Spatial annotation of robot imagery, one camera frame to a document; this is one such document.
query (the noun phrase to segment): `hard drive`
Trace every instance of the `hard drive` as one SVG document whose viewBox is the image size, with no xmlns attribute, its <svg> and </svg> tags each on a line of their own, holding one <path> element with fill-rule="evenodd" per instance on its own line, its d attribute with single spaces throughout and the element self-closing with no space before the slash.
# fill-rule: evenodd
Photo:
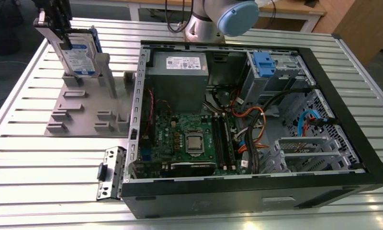
<svg viewBox="0 0 383 230">
<path fill-rule="evenodd" d="M 99 66 L 95 63 L 95 54 L 100 53 L 100 46 L 94 28 L 71 29 L 67 31 L 71 49 L 60 49 L 59 44 L 54 44 L 58 49 L 58 59 L 62 63 L 64 74 L 78 78 L 87 78 L 99 75 Z"/>
</svg>

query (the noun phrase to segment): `blue drive bay latch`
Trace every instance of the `blue drive bay latch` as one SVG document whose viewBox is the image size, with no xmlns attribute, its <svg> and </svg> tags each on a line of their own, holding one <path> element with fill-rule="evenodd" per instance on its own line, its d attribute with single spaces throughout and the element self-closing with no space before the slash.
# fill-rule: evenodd
<svg viewBox="0 0 383 230">
<path fill-rule="evenodd" d="M 252 52 L 252 60 L 261 78 L 269 78 L 275 73 L 275 61 L 268 53 Z"/>
</svg>

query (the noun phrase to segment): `white label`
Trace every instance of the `white label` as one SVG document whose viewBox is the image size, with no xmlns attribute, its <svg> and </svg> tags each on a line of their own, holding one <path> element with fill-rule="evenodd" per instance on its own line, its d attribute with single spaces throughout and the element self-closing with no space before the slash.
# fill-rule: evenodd
<svg viewBox="0 0 383 230">
<path fill-rule="evenodd" d="M 91 75 L 95 73 L 94 64 L 86 56 L 86 45 L 71 45 L 70 50 L 63 50 L 63 58 L 71 71 L 78 75 Z"/>
<path fill-rule="evenodd" d="M 323 15 L 323 12 L 309 11 L 308 14 L 317 14 L 317 15 Z"/>
<path fill-rule="evenodd" d="M 167 57 L 166 69 L 202 69 L 196 57 Z"/>
<path fill-rule="evenodd" d="M 248 168 L 248 162 L 241 160 L 240 161 L 240 166 L 244 167 L 244 168 Z"/>
<path fill-rule="evenodd" d="M 241 100 L 239 97 L 235 98 L 235 101 L 236 101 L 239 104 L 243 103 L 243 100 Z"/>
</svg>

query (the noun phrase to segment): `aluminum slotted table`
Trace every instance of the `aluminum slotted table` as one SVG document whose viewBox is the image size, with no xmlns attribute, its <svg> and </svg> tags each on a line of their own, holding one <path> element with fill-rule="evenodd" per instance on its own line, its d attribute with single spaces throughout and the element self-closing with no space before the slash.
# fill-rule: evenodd
<svg viewBox="0 0 383 230">
<path fill-rule="evenodd" d="M 182 41 L 162 23 L 75 18 L 95 26 L 115 77 L 135 71 L 140 40 Z M 249 30 L 227 43 L 312 49 L 383 161 L 383 92 L 340 39 L 328 34 Z M 63 84 L 62 66 L 42 42 L 0 110 L 0 227 L 54 229 L 383 229 L 383 188 L 313 209 L 136 220 L 124 203 L 95 202 L 103 150 L 123 138 L 46 138 L 43 131 Z"/>
</svg>

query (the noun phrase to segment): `open computer tower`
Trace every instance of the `open computer tower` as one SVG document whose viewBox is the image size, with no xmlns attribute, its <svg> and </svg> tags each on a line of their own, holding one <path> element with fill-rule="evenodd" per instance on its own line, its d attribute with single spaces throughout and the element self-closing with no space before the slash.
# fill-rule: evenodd
<svg viewBox="0 0 383 230">
<path fill-rule="evenodd" d="M 320 207 L 383 186 L 308 48 L 142 41 L 122 161 L 136 218 Z"/>
</svg>

